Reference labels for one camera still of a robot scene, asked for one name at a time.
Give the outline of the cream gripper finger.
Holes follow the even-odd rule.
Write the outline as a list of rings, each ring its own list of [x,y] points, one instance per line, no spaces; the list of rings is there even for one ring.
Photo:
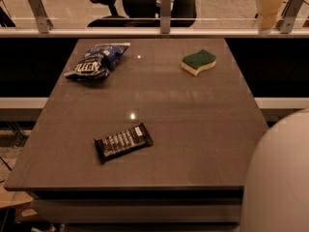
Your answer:
[[[258,31],[261,36],[268,35],[276,24],[284,0],[256,0]]]

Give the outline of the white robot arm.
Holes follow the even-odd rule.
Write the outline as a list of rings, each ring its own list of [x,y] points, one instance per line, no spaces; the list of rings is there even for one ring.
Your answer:
[[[272,126],[248,166],[239,232],[309,232],[309,109]]]

